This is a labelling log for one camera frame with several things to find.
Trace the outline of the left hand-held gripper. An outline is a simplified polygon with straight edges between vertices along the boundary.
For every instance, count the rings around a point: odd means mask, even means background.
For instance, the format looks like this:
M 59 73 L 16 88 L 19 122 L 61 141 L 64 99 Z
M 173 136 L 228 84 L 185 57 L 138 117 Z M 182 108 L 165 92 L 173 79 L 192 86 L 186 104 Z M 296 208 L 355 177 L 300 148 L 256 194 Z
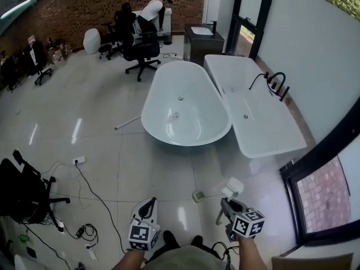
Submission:
M 153 250 L 160 235 L 158 200 L 145 199 L 134 206 L 129 219 L 128 242 L 133 250 Z

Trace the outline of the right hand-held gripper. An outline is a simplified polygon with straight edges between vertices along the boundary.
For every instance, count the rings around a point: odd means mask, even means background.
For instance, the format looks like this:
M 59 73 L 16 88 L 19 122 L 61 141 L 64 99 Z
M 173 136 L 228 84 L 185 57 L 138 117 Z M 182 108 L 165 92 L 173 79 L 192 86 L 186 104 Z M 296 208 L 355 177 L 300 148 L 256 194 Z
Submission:
M 234 221 L 226 225 L 226 235 L 230 242 L 235 242 L 239 237 L 253 238 L 261 233 L 265 216 L 254 208 L 248 208 L 244 203 L 232 199 L 222 198 L 220 201 L 221 214 L 232 221 L 232 213 L 239 213 Z

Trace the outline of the person's left forearm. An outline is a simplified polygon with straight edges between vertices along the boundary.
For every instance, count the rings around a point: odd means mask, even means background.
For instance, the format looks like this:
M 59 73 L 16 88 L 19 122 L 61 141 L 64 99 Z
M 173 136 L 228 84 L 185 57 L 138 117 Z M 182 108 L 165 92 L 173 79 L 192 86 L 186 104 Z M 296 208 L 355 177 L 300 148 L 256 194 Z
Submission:
M 140 270 L 144 256 L 142 250 L 130 250 L 111 270 Z

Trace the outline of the person's right forearm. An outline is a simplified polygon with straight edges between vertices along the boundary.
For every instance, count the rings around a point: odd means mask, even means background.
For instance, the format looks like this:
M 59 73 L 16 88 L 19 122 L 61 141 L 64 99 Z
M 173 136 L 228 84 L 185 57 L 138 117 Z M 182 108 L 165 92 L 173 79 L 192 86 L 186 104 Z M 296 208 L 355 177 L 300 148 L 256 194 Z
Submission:
M 253 238 L 238 238 L 239 270 L 268 270 L 263 262 Z

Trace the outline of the small green square component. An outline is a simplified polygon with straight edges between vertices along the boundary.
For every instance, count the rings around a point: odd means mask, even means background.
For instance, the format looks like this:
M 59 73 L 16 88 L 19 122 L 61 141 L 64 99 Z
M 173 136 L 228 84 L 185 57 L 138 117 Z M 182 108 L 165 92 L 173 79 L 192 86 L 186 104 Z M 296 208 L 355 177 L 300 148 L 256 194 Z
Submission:
M 191 195 L 194 204 L 200 203 L 205 197 L 206 196 L 202 191 L 194 191 Z

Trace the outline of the person's left black shoe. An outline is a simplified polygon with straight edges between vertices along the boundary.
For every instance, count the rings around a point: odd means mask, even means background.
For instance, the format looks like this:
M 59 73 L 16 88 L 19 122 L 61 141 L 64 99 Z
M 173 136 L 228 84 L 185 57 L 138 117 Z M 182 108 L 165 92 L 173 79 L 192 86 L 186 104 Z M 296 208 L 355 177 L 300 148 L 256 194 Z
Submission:
M 164 247 L 167 250 L 173 250 L 173 249 L 180 248 L 180 245 L 177 242 L 175 236 L 169 230 L 164 231 L 163 240 L 164 240 L 164 243 L 165 243 Z

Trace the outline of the person's grey clothing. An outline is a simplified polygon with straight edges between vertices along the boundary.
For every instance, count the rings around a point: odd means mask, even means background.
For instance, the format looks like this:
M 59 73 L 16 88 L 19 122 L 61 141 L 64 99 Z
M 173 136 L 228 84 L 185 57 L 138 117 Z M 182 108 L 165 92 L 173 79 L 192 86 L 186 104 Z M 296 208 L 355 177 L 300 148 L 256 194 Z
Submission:
M 187 245 L 169 250 L 141 270 L 227 270 L 226 263 L 198 247 Z

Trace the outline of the black framed glass door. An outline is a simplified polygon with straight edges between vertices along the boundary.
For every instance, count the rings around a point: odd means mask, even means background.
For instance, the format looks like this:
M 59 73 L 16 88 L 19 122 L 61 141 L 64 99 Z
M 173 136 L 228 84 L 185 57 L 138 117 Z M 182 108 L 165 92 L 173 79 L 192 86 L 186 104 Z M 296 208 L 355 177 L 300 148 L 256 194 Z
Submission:
M 299 246 L 360 238 L 360 97 L 313 149 L 280 170 Z

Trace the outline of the white pole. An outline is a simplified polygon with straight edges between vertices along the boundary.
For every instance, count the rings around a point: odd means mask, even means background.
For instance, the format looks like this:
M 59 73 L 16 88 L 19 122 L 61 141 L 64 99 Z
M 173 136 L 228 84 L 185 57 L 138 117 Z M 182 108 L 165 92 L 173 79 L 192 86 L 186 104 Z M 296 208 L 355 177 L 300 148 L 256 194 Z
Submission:
M 140 115 L 137 116 L 137 117 L 135 117 L 135 118 L 133 118 L 133 119 L 131 119 L 131 120 L 126 121 L 125 123 L 123 123 L 123 124 L 121 124 L 121 125 L 118 125 L 118 126 L 114 127 L 114 130 L 117 131 L 117 130 L 123 128 L 124 126 L 126 126 L 126 125 L 128 125 L 128 124 L 130 124 L 130 123 L 132 123 L 132 122 L 134 122 L 134 121 L 136 121 L 136 120 L 138 120 L 139 118 L 141 118 Z

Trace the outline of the cardboard box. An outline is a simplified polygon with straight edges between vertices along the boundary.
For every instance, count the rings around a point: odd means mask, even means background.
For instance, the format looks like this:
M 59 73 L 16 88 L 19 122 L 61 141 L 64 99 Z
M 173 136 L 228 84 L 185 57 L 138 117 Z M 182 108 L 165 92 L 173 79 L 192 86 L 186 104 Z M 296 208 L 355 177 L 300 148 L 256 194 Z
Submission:
M 272 270 L 351 270 L 353 253 L 328 258 L 272 257 Z

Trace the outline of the white rectangular bathtub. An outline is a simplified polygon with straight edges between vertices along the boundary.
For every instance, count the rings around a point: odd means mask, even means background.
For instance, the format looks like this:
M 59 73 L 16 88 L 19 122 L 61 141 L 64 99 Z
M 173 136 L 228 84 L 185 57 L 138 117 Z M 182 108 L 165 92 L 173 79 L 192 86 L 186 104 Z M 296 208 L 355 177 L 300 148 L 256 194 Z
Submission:
M 242 154 L 262 158 L 306 148 L 287 106 L 271 95 L 250 58 L 206 55 L 204 68 L 222 96 Z

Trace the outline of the white oval bathtub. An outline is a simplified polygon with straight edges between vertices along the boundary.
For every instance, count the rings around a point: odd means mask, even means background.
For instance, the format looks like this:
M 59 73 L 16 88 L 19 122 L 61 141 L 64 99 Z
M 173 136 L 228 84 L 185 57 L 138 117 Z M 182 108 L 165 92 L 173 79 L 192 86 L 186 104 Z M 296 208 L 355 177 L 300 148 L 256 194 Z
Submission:
M 168 62 L 156 70 L 141 123 L 155 139 L 184 147 L 213 143 L 232 126 L 206 70 L 188 61 Z

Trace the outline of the black office chair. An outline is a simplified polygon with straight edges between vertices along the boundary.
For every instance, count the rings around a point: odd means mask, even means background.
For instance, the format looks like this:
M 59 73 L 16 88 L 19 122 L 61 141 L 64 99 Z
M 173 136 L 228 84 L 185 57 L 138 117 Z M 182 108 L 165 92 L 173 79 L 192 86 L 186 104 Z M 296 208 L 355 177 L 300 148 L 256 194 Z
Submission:
M 114 16 L 115 34 L 122 43 L 123 58 L 126 61 L 138 61 L 138 64 L 127 68 L 126 74 L 131 70 L 139 69 L 137 82 L 141 81 L 141 74 L 145 68 L 157 70 L 153 64 L 161 64 L 160 60 L 150 60 L 160 55 L 160 44 L 154 31 L 140 32 L 141 41 L 135 42 L 134 22 L 137 16 L 131 9 L 131 4 L 125 2 L 121 6 L 121 10 L 117 11 Z
M 15 222 L 41 224 L 50 217 L 58 231 L 64 232 L 51 209 L 54 203 L 70 203 L 69 198 L 50 198 L 52 185 L 56 178 L 44 179 L 41 173 L 23 159 L 18 150 L 13 158 L 22 170 L 5 158 L 0 163 L 0 216 L 9 216 Z
M 43 84 L 43 78 L 48 75 L 52 76 L 52 68 L 48 62 L 47 53 L 44 51 L 43 44 L 32 39 L 29 45 L 24 48 L 23 58 L 25 63 L 25 70 L 28 75 L 37 74 L 37 79 L 34 84 L 41 86 Z
M 123 53 L 123 44 L 118 39 L 115 26 L 113 26 L 112 22 L 107 22 L 101 24 L 102 26 L 107 27 L 108 33 L 105 34 L 102 38 L 102 41 L 105 42 L 101 44 L 100 48 L 98 49 L 99 52 L 99 59 L 101 60 L 103 57 L 111 60 L 112 55 L 116 54 L 117 52 Z

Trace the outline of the black bathtub faucet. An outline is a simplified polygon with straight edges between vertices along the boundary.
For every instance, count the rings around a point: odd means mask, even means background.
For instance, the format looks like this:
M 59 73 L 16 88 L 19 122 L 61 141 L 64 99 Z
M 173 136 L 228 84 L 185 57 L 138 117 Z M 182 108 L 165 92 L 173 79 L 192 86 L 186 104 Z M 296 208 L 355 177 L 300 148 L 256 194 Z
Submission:
M 284 84 L 286 81 L 285 73 L 283 73 L 281 71 L 276 72 L 272 75 L 270 75 L 268 71 L 266 71 L 265 73 L 260 73 L 254 78 L 253 82 L 251 83 L 251 85 L 249 87 L 249 90 L 252 89 L 253 85 L 255 84 L 255 82 L 257 81 L 257 79 L 259 77 L 263 77 L 266 80 L 266 85 L 267 85 L 269 94 L 271 96 L 278 97 L 279 101 L 283 102 L 289 89 L 290 89 L 290 87 L 287 86 L 283 90 L 283 87 L 284 87 Z

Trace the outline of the dark vanity cabinet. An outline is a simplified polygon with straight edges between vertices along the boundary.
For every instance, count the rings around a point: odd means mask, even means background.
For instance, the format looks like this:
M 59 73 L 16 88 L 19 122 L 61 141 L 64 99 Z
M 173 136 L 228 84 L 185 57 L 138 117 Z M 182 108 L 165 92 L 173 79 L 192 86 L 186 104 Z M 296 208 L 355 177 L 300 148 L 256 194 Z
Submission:
M 195 35 L 191 30 L 192 26 L 204 27 L 201 24 L 186 24 L 184 26 L 183 59 L 203 66 L 206 55 L 222 54 L 224 39 L 217 31 L 212 36 Z

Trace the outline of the white sink basin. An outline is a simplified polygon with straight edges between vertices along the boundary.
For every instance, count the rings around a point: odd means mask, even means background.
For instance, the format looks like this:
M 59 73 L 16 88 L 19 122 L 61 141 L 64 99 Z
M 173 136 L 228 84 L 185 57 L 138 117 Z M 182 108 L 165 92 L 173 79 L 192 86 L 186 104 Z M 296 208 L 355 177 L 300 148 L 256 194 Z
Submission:
M 212 30 L 206 27 L 192 26 L 191 30 L 195 35 L 206 35 L 206 36 L 213 35 Z

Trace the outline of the white rounded stool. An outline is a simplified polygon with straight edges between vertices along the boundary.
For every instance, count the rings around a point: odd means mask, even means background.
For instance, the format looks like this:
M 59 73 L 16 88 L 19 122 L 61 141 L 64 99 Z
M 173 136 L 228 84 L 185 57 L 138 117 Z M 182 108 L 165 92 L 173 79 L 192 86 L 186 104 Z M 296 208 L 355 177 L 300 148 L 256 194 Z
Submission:
M 100 32 L 96 28 L 89 29 L 85 32 L 83 47 L 89 55 L 98 51 L 101 46 Z

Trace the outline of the black sink faucet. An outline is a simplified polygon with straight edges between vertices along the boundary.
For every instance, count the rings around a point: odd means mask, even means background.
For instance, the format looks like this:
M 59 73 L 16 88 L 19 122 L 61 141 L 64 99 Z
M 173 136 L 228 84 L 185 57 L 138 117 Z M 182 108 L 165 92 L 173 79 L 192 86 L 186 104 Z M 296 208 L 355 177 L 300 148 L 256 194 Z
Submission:
M 203 26 L 211 31 L 212 35 L 214 35 L 217 31 L 217 21 L 212 20 L 210 24 L 204 23 Z

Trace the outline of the ceiling light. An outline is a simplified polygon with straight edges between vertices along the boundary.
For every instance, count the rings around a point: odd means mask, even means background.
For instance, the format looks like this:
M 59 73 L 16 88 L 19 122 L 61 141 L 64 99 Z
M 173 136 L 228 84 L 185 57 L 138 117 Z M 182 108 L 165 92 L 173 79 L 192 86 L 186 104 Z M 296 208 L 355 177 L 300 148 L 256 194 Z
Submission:
M 7 16 L 10 16 L 12 13 L 14 13 L 15 11 L 17 11 L 18 9 L 28 5 L 32 0 L 24 0 L 21 3 L 18 3 L 17 5 L 15 5 L 13 8 L 7 10 L 6 12 L 4 12 L 1 16 L 0 16 L 0 20 L 5 19 Z

